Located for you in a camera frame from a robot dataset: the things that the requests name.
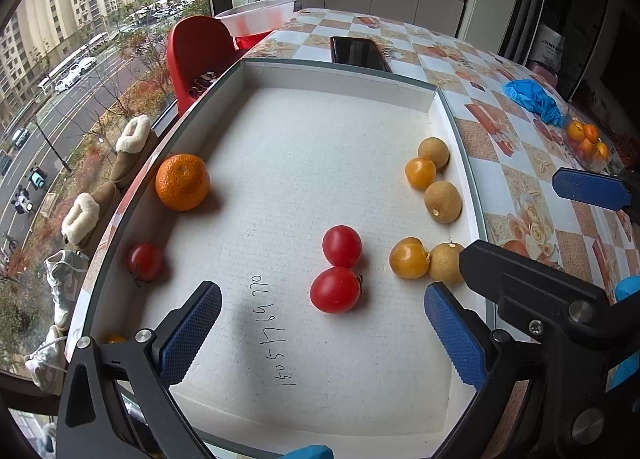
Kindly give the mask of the white plastic basin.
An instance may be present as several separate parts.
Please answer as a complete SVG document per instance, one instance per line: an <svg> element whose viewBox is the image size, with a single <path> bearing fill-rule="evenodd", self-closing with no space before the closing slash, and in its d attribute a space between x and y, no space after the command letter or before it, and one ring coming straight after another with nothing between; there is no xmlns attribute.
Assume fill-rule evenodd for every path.
<svg viewBox="0 0 640 459"><path fill-rule="evenodd" d="M298 0L258 0L215 16L232 37L267 33L283 26L294 15Z"/></svg>

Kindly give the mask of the yellow cherry tomato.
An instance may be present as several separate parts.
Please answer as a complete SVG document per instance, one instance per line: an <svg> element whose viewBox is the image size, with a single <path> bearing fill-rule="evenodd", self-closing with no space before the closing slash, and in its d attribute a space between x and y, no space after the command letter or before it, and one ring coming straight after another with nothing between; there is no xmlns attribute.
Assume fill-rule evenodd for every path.
<svg viewBox="0 0 640 459"><path fill-rule="evenodd" d="M401 279L419 279L428 273L431 254L416 237L401 239L390 251L390 268Z"/></svg>
<svg viewBox="0 0 640 459"><path fill-rule="evenodd" d="M417 156L405 165L405 176L409 185L419 191L425 191L430 187L436 177L437 166L428 158Z"/></svg>

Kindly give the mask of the red chair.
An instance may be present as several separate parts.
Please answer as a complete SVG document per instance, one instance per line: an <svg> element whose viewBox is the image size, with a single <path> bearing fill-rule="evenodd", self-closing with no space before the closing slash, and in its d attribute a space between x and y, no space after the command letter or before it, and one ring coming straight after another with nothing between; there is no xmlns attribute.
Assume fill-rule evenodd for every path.
<svg viewBox="0 0 640 459"><path fill-rule="evenodd" d="M183 116L221 75L270 31L234 38L211 16L190 16L178 21L168 34L166 59Z"/></svg>

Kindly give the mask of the white sneaker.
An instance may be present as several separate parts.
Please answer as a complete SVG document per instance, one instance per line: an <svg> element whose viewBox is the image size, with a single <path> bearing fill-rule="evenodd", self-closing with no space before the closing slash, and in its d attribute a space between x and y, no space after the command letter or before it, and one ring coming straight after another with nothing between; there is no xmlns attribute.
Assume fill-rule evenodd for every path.
<svg viewBox="0 0 640 459"><path fill-rule="evenodd" d="M54 324L63 332L70 327L73 311L89 267L89 257L79 251L62 249L43 261L50 286Z"/></svg>
<svg viewBox="0 0 640 459"><path fill-rule="evenodd" d="M25 367L29 376L43 393L62 393L67 368L64 356L65 340L63 332L52 325L38 349L25 357Z"/></svg>

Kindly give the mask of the brown longan fruit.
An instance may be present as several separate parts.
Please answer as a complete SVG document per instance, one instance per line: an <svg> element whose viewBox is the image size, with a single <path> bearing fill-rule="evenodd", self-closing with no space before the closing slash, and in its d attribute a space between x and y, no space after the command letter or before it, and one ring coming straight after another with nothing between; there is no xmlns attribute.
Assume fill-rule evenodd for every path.
<svg viewBox="0 0 640 459"><path fill-rule="evenodd" d="M462 211L460 193L446 180L436 180L425 190L424 204L428 213L441 224L454 222Z"/></svg>
<svg viewBox="0 0 640 459"><path fill-rule="evenodd" d="M420 158L430 159L437 170L444 168L449 161L450 152L448 146L437 137L427 137L420 142L418 147Z"/></svg>
<svg viewBox="0 0 640 459"><path fill-rule="evenodd" d="M461 285L464 279L460 273L460 253L462 245L444 242L431 252L430 276L435 283L445 283L449 288Z"/></svg>

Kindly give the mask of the glass fruit bowl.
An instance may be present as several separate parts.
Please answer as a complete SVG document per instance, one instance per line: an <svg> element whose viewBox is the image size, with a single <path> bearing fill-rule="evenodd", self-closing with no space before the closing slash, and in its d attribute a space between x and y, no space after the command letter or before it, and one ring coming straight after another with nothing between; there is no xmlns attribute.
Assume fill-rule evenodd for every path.
<svg viewBox="0 0 640 459"><path fill-rule="evenodd" d="M623 170L623 162L612 141L574 107L567 109L563 134L570 154L585 170L610 175Z"/></svg>

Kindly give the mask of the white tray box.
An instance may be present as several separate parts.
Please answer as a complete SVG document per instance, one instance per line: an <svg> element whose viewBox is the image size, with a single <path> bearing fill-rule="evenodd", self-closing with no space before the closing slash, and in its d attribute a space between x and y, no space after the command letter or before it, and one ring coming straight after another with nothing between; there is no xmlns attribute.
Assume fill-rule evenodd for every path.
<svg viewBox="0 0 640 459"><path fill-rule="evenodd" d="M211 281L220 315L171 390L198 431L250 453L426 458L474 395L424 313L431 254L483 235L436 86L244 60L122 199L77 329L129 337Z"/></svg>

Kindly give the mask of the tan fleece boot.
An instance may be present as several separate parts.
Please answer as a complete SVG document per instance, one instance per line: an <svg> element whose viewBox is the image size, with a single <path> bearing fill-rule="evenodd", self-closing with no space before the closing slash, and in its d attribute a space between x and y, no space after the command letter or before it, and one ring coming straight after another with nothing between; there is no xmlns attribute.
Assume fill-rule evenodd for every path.
<svg viewBox="0 0 640 459"><path fill-rule="evenodd" d="M120 191L132 183L157 141L151 119L146 114L137 115L126 124L116 140L116 161L110 174L110 181Z"/></svg>
<svg viewBox="0 0 640 459"><path fill-rule="evenodd" d="M93 192L79 193L61 226L66 245L91 259L119 201L120 191L114 182L104 182Z"/></svg>

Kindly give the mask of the small yellow tomato in tray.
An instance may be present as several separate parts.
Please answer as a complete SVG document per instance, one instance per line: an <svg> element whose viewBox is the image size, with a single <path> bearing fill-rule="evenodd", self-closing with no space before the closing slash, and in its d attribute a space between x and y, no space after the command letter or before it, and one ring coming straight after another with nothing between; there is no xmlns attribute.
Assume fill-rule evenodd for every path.
<svg viewBox="0 0 640 459"><path fill-rule="evenodd" d="M116 344L116 343L122 343L125 341L126 341L126 338L124 338L122 335L110 335L109 337L106 338L107 344Z"/></svg>

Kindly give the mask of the white paper bag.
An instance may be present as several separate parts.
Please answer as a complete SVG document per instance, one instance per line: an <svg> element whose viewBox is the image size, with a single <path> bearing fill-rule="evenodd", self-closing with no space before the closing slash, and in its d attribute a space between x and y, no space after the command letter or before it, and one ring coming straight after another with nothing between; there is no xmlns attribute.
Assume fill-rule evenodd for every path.
<svg viewBox="0 0 640 459"><path fill-rule="evenodd" d="M565 37L544 23L538 26L528 60L556 73L562 62Z"/></svg>

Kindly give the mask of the black smartphone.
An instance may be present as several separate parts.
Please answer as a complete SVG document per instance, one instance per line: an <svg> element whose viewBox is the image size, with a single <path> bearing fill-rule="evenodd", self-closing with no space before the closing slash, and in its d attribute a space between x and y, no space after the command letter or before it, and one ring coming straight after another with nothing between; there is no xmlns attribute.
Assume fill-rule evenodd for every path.
<svg viewBox="0 0 640 459"><path fill-rule="evenodd" d="M390 66L378 45L368 38L332 36L330 51L334 63L390 72Z"/></svg>

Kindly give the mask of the mandarin in bowl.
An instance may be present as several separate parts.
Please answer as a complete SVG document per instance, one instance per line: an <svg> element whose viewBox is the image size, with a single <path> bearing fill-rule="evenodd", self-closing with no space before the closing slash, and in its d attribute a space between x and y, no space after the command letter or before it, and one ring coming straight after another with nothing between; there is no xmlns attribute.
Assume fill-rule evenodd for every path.
<svg viewBox="0 0 640 459"><path fill-rule="evenodd" d="M591 142L591 144L597 144L597 142L599 141L599 132L597 130L597 127L595 127L593 124L585 124L584 133L585 138L587 138Z"/></svg>
<svg viewBox="0 0 640 459"><path fill-rule="evenodd" d="M576 153L578 154L580 159L589 161L593 153L596 151L596 147L587 139L584 138L582 141L578 142Z"/></svg>
<svg viewBox="0 0 640 459"><path fill-rule="evenodd" d="M605 145L603 141L598 141L596 144L597 153L600 154L600 158L604 161L608 161L610 157L610 152L608 151L608 146Z"/></svg>
<svg viewBox="0 0 640 459"><path fill-rule="evenodd" d="M579 144L586 138L584 123L577 120L567 123L566 133L568 139L575 144Z"/></svg>

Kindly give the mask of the red tomato in tray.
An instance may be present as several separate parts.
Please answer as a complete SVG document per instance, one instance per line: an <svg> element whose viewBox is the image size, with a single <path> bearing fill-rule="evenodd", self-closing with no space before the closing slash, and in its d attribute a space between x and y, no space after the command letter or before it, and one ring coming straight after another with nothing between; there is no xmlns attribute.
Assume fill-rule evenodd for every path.
<svg viewBox="0 0 640 459"><path fill-rule="evenodd" d="M160 275L163 267L163 251L151 242L141 242L128 253L127 268L134 280L150 283Z"/></svg>

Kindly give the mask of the orange mandarin in tray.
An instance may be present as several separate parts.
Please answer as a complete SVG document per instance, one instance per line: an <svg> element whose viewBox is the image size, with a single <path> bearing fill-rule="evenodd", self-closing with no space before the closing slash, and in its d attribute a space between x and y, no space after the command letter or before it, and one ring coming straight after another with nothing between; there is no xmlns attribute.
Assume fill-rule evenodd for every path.
<svg viewBox="0 0 640 459"><path fill-rule="evenodd" d="M158 199L177 212L197 208L207 197L209 184L205 162L190 153L170 156L160 164L155 176Z"/></svg>

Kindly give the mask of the red cherry tomato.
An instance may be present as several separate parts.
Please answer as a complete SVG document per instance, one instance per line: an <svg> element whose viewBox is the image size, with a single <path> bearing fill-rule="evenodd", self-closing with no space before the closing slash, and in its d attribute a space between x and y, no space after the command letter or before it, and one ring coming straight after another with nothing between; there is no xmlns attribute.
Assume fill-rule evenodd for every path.
<svg viewBox="0 0 640 459"><path fill-rule="evenodd" d="M310 301L319 311L341 314L350 311L359 301L361 280L345 267L331 267L322 271L310 287Z"/></svg>
<svg viewBox="0 0 640 459"><path fill-rule="evenodd" d="M333 266L353 268L362 255L362 242L354 228L336 225L324 234L322 251Z"/></svg>

